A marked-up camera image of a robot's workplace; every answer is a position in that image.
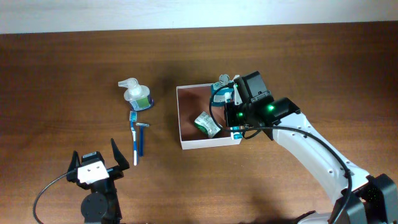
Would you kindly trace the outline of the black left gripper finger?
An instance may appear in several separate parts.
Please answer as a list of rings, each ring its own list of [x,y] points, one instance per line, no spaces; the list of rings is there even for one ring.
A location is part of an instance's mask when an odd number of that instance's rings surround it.
[[[80,167],[79,155],[76,151],[73,151],[72,159],[71,159],[70,165],[68,166],[68,173],[72,174],[74,172],[77,172],[77,169],[79,167]]]
[[[127,161],[127,159],[123,156],[121,151],[118,149],[115,141],[113,138],[111,138],[111,147],[113,150],[113,156],[115,161],[118,163],[118,166],[121,170],[126,170],[130,168],[130,165]]]

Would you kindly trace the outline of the teal Colgate toothpaste tube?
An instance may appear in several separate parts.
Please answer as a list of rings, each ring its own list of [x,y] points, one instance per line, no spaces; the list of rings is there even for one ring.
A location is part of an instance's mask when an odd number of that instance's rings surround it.
[[[232,96],[231,96],[231,93],[230,93],[230,92],[226,92],[226,93],[224,94],[224,101],[225,101],[225,103],[230,103],[230,102],[232,102]],[[231,127],[231,128],[230,128],[230,130],[233,131],[233,132],[231,133],[231,138],[234,139],[234,140],[242,139],[242,138],[243,138],[242,133],[240,133],[240,132],[234,132],[234,130],[238,130],[238,129],[239,129],[238,126],[236,126],[236,127]]]

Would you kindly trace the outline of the blue Listerine mouthwash bottle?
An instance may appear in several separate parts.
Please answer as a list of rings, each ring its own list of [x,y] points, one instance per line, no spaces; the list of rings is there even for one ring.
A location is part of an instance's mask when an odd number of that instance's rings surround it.
[[[218,82],[212,84],[211,94],[214,95],[212,106],[222,107],[225,103],[229,103],[233,99],[234,89],[226,87],[221,89],[222,86],[232,83],[228,74],[222,74]]]

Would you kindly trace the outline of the blue disposable razor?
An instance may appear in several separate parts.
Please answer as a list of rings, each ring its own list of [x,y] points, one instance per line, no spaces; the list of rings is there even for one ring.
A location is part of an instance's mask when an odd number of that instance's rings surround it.
[[[144,155],[144,129],[150,125],[147,123],[136,123],[136,126],[139,128],[139,156],[142,157]]]

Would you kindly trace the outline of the blue white toothbrush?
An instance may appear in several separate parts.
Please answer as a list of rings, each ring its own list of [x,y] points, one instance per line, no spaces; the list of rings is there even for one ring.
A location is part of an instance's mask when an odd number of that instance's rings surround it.
[[[136,130],[134,128],[134,123],[137,121],[137,113],[135,111],[129,112],[129,122],[132,132],[132,141],[133,141],[133,165],[136,166],[138,164],[138,155],[137,155],[137,141],[136,141]]]

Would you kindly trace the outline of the white green soap packet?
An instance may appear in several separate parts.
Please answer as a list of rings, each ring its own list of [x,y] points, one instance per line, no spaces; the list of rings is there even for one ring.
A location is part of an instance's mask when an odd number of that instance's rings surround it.
[[[204,111],[195,118],[194,126],[204,133],[209,139],[215,137],[221,132],[221,129],[213,121],[212,117]]]

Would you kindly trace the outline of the clear pump soap bottle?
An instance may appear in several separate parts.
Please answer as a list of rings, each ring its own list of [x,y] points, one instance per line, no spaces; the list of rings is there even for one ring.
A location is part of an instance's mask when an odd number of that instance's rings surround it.
[[[148,110],[154,105],[150,90],[145,85],[140,85],[136,78],[128,78],[118,82],[119,87],[126,88],[124,99],[130,104],[133,111]]]

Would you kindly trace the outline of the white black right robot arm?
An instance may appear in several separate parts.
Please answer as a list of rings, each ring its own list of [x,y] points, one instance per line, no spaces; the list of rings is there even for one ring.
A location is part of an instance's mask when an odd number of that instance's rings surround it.
[[[288,98],[224,107],[227,126],[264,131],[319,182],[333,204],[330,213],[308,212],[297,223],[397,223],[397,185],[372,176],[333,147]]]

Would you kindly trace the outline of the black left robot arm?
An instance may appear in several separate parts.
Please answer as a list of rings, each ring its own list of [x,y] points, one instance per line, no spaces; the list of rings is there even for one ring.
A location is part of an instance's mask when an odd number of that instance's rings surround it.
[[[95,151],[82,157],[76,151],[67,170],[67,180],[78,187],[89,190],[81,203],[81,214],[85,223],[119,224],[122,219],[115,180],[124,177],[124,170],[129,168],[127,159],[111,140],[116,166],[107,168],[103,156]]]

